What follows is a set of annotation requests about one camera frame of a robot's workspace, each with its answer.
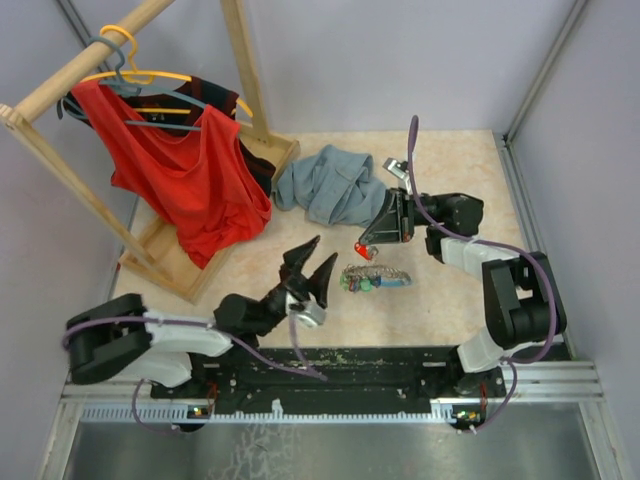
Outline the red key tag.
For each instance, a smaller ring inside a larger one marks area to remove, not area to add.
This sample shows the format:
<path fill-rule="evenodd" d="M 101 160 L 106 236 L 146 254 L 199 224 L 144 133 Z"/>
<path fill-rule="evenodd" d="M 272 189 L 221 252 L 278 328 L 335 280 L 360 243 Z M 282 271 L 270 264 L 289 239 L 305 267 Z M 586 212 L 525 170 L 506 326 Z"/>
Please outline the red key tag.
<path fill-rule="evenodd" d="M 379 252 L 376 246 L 365 245 L 359 242 L 354 244 L 354 251 L 368 262 L 374 260 Z"/>

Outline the bunch of keys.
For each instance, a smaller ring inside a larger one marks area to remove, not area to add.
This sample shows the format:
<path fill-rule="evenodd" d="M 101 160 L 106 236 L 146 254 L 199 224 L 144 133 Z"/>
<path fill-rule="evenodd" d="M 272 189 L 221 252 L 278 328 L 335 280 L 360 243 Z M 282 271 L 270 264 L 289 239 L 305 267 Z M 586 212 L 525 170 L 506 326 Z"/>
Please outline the bunch of keys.
<path fill-rule="evenodd" d="M 348 265 L 342 270 L 339 283 L 348 292 L 371 292 L 379 288 L 400 288 L 413 283 L 404 270 L 378 264 Z"/>

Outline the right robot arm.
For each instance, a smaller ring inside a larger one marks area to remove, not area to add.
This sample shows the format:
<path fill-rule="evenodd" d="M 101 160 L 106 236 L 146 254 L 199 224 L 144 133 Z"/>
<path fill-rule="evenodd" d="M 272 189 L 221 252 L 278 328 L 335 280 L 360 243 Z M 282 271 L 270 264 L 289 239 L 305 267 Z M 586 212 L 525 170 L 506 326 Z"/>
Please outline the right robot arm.
<path fill-rule="evenodd" d="M 463 193 L 415 195 L 392 188 L 354 245 L 371 259 L 376 246 L 407 243 L 423 226 L 431 257 L 481 282 L 485 325 L 446 361 L 448 387 L 461 396 L 473 393 L 501 363 L 544 359 L 567 324 L 547 256 L 477 239 L 483 211 L 482 200 Z"/>

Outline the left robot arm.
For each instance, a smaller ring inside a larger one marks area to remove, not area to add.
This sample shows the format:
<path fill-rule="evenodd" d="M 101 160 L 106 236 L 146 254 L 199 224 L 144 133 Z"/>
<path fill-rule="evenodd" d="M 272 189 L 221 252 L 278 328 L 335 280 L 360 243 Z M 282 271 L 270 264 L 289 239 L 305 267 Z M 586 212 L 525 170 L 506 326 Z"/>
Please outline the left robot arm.
<path fill-rule="evenodd" d="M 305 275 L 303 268 L 319 241 L 314 237 L 284 253 L 279 281 L 262 299 L 228 294 L 210 317 L 150 309 L 135 293 L 72 317 L 62 339 L 72 383 L 93 385 L 128 375 L 194 397 L 206 389 L 208 373 L 192 363 L 192 355 L 217 358 L 238 347 L 258 358 L 259 338 L 283 321 L 311 328 L 323 325 L 338 256 L 331 254 Z"/>

